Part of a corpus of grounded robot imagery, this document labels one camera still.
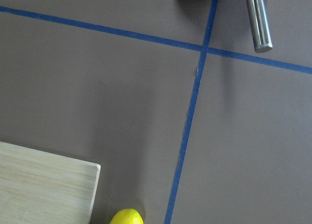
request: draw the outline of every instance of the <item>metal handle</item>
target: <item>metal handle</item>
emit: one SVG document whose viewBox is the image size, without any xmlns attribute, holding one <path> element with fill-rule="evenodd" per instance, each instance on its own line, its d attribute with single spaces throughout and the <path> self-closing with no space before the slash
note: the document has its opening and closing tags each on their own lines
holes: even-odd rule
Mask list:
<svg viewBox="0 0 312 224">
<path fill-rule="evenodd" d="M 263 0 L 246 0 L 250 25 L 253 34 L 254 50 L 257 53 L 273 48 L 269 32 L 268 20 Z"/>
</svg>

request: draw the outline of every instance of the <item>blue tape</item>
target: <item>blue tape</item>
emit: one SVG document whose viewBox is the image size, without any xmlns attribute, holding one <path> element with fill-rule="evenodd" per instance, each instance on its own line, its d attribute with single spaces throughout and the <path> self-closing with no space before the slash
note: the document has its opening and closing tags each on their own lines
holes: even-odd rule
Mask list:
<svg viewBox="0 0 312 224">
<path fill-rule="evenodd" d="M 200 86 L 200 80 L 202 77 L 205 60 L 206 60 L 206 56 L 208 52 L 208 45 L 209 45 L 211 32 L 212 32 L 212 28 L 213 28 L 213 24 L 215 20 L 215 12 L 217 8 L 217 4 L 218 4 L 218 0 L 212 0 L 212 4 L 211 4 L 209 16 L 208 16 L 208 21 L 207 21 L 206 32 L 205 32 L 204 41 L 203 41 L 203 46 L 200 51 L 197 75 L 195 78 L 189 111 L 188 111 L 188 115 L 187 115 L 187 119 L 186 119 L 186 123 L 184 127 L 184 132 L 183 132 L 183 137 L 182 137 L 182 142 L 181 142 L 181 147 L 180 147 L 180 152 L 179 152 L 179 161 L 177 164 L 177 168 L 175 170 L 174 180 L 173 180 L 172 189 L 171 189 L 171 193 L 169 197 L 164 224 L 170 224 L 175 202 L 176 202 L 177 190 L 178 190 L 179 182 L 181 178 L 181 172 L 183 168 L 187 143 L 188 143 L 189 136 L 190 136 L 191 126 L 192 126 L 192 121 L 193 121 L 193 116 L 194 116 L 194 111 L 195 111 L 195 106 L 196 106 L 196 101 L 197 101 L 198 91 L 199 91 L 199 86 Z"/>
<path fill-rule="evenodd" d="M 105 33 L 114 34 L 114 35 L 125 36 L 125 37 L 129 37 L 129 38 L 133 38 L 133 39 L 143 40 L 143 41 L 161 43 L 164 45 L 185 48 L 185 49 L 189 49 L 189 50 L 193 50 L 193 51 L 201 51 L 202 50 L 202 46 L 197 45 L 197 44 L 193 44 L 193 43 L 181 42 L 181 41 L 166 39 L 166 38 L 162 38 L 162 37 L 132 32 L 132 31 L 128 31 L 128 30 L 121 30 L 121 29 L 116 29 L 116 28 L 112 28 L 112 27 L 108 27 L 108 26 L 91 24 L 91 23 L 82 22 L 82 21 L 78 21 L 78 20 L 60 18 L 60 17 L 50 16 L 50 15 L 40 14 L 40 13 L 34 13 L 34 12 L 29 12 L 29 11 L 24 11 L 24 10 L 16 10 L 16 9 L 3 7 L 3 6 L 0 6 L 0 12 L 11 13 L 14 15 L 22 16 L 22 17 L 34 18 L 34 19 L 38 19 L 38 20 L 45 20 L 45 21 L 65 24 L 65 25 L 69 25 L 69 26 L 75 26 L 75 27 L 79 27 L 79 28 L 105 32 Z M 270 60 L 270 59 L 266 59 L 266 58 L 260 58 L 260 57 L 255 57 L 255 56 L 251 56 L 251 55 L 246 55 L 246 54 L 241 54 L 241 53 L 237 53 L 237 52 L 231 52 L 231 51 L 226 51 L 226 50 L 222 50 L 222 49 L 211 48 L 211 47 L 208 49 L 208 53 L 218 55 L 218 56 L 223 56 L 223 57 L 239 59 L 239 60 L 243 60 L 243 61 L 250 61 L 250 62 L 254 62 L 254 63 L 265 64 L 265 65 L 270 65 L 270 66 L 274 66 L 274 67 L 289 69 L 289 70 L 293 70 L 293 71 L 297 71 L 297 72 L 312 74 L 312 68 L 310 68 L 310 67 L 286 63 L 286 62 L 282 62 L 282 61 Z"/>
<path fill-rule="evenodd" d="M 129 37 L 129 38 L 134 38 L 134 39 L 139 39 L 139 40 L 144 40 L 144 41 L 149 41 L 149 42 L 161 43 L 161 44 L 165 44 L 165 45 L 185 48 L 185 49 L 194 50 L 194 51 L 201 51 L 201 46 L 197 45 L 197 44 L 188 43 L 188 42 L 181 42 L 181 41 L 161 38 L 161 37 L 157 37 L 157 36 L 146 35 L 146 34 L 141 34 L 141 33 L 132 32 L 132 31 L 128 31 L 128 30 L 116 29 L 116 28 L 103 26 L 103 25 L 91 24 L 91 23 L 82 22 L 82 21 L 78 21 L 78 20 L 60 18 L 60 17 L 50 16 L 50 15 L 41 14 L 41 13 L 34 13 L 34 12 L 29 12 L 29 11 L 24 11 L 24 10 L 17 10 L 17 9 L 12 9 L 12 8 L 8 8 L 8 7 L 3 7 L 3 6 L 0 6 L 0 12 L 11 13 L 11 14 L 18 15 L 18 16 L 34 18 L 34 19 L 39 19 L 39 20 L 51 21 L 51 22 L 55 22 L 55 23 L 60 23 L 60 24 L 80 27 L 80 28 L 84 28 L 84 29 L 105 32 L 105 33 L 109 33 L 109 34 L 113 34 L 113 35 L 125 36 L 125 37 Z"/>
<path fill-rule="evenodd" d="M 283 68 L 283 69 L 289 69 L 289 70 L 293 70 L 293 71 L 297 71 L 297 72 L 312 74 L 312 68 L 302 66 L 302 65 L 291 64 L 291 63 L 286 63 L 286 62 L 281 62 L 281 61 L 275 61 L 275 60 L 270 60 L 267 58 L 255 57 L 255 56 L 251 56 L 251 55 L 226 51 L 226 50 L 212 48 L 212 47 L 210 47 L 208 49 L 208 53 L 218 55 L 218 56 L 223 56 L 223 57 L 239 59 L 239 60 L 243 60 L 243 61 L 250 61 L 250 62 L 254 62 L 254 63 L 258 63 L 258 64 L 270 65 L 270 66 Z"/>
</svg>

